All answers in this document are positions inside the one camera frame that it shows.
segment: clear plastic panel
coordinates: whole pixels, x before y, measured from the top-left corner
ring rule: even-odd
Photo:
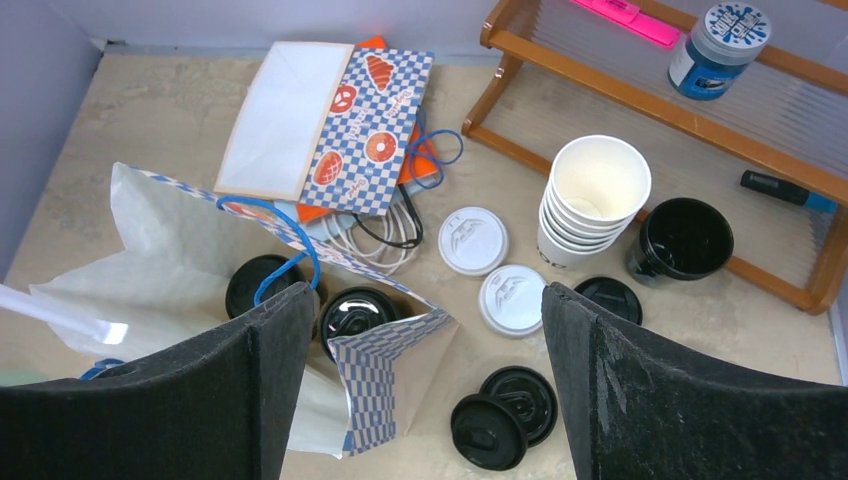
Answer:
[[[531,66],[483,126],[549,160],[583,135],[630,142],[651,166],[646,208],[673,197],[701,199],[730,222],[737,256],[796,286],[807,282],[830,217],[742,188],[739,179],[751,166],[730,154]]]
[[[540,0],[538,11],[534,3],[522,2],[522,11],[506,28],[766,145],[848,177],[848,97],[754,63],[720,99],[690,100],[679,95],[667,79],[672,52],[569,0]]]

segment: cup lid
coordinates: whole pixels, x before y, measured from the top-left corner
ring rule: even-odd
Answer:
[[[224,299],[227,316],[233,319],[251,310],[254,307],[253,296],[259,289],[259,285],[268,278],[268,275],[274,273],[288,260],[288,258],[280,255],[261,255],[239,267],[230,278],[229,285],[227,285],[227,293]],[[271,282],[260,300],[264,302],[295,283],[305,281],[305,278],[303,272],[295,265]]]
[[[394,302],[370,287],[353,287],[339,292],[321,312],[319,333],[324,352],[333,360],[331,338],[359,335],[399,317]]]
[[[577,285],[575,292],[619,317],[642,325],[642,304],[630,287],[614,278],[595,277]]]
[[[503,222],[480,207],[461,208],[439,229],[439,253],[453,270],[470,276],[485,275],[500,265],[509,250]]]
[[[527,453],[527,434],[518,418],[490,395],[469,395],[456,405],[451,435],[459,454],[486,470],[509,470]]]
[[[719,3],[704,15],[708,38],[726,50],[762,49],[771,37],[771,21],[759,8],[746,3]]]
[[[519,366],[502,368],[483,382],[480,393],[506,403],[524,427],[530,447],[542,443],[556,426],[556,393],[535,370]]]
[[[478,301],[486,323],[498,333],[526,337],[542,326],[542,292],[547,282],[524,265],[505,265],[490,273]]]

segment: coffee cup lid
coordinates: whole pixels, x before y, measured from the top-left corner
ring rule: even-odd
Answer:
[[[463,398],[451,414],[451,434],[459,454],[486,470],[509,470],[527,453],[521,422],[506,403],[490,395]]]
[[[321,345],[330,359],[328,341],[336,337],[359,335],[384,323],[398,320],[394,302],[383,292],[370,287],[353,287],[339,292],[321,312]]]
[[[642,304],[630,287],[614,278],[595,277],[577,285],[575,292],[619,317],[642,325]]]
[[[461,208],[439,229],[439,253],[453,270],[469,276],[485,275],[500,265],[509,250],[503,222],[480,207]]]
[[[478,301],[486,323],[512,338],[526,337],[542,326],[542,292],[547,283],[524,265],[505,265],[490,273]]]
[[[224,300],[227,316],[233,319],[251,310],[254,307],[253,296],[259,289],[259,285],[288,260],[280,255],[262,255],[239,267],[230,278],[229,285],[227,285]],[[295,265],[271,282],[260,300],[264,302],[295,283],[303,281],[305,281],[303,272]]]
[[[502,368],[483,382],[480,393],[496,397],[509,407],[524,427],[530,447],[542,443],[556,426],[556,393],[535,370]]]

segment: marker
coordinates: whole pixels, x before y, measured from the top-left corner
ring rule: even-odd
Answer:
[[[833,200],[770,175],[745,170],[739,184],[755,192],[764,193],[770,197],[819,212],[833,213],[836,211],[836,202]]]

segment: bag handle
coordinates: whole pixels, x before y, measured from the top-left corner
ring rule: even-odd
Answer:
[[[288,215],[280,211],[277,207],[275,207],[271,202],[267,202],[265,200],[259,200],[258,198],[250,198],[250,197],[241,197],[238,195],[224,195],[219,197],[215,202],[215,206],[218,207],[219,210],[224,209],[225,203],[241,203],[244,205],[250,205],[253,207],[264,208],[269,212],[273,213],[280,220],[284,221],[286,225],[291,227],[292,230],[297,234],[300,238],[300,241],[303,242],[304,247],[306,248],[306,253],[299,252],[294,257],[290,258],[289,261],[283,264],[280,268],[275,270],[271,275],[268,275],[262,283],[259,284],[259,288],[256,289],[256,293],[253,295],[253,305],[259,305],[262,303],[260,300],[262,298],[262,294],[265,293],[265,290],[276,280],[277,278],[284,275],[289,269],[294,267],[298,262],[306,258],[309,255],[309,258],[312,259],[312,283],[309,286],[312,290],[318,288],[318,282],[321,280],[321,262],[318,260],[318,252],[315,251],[315,247],[312,245],[312,240],[309,238],[309,235],[303,230],[303,228],[298,225],[297,222],[292,220]]]

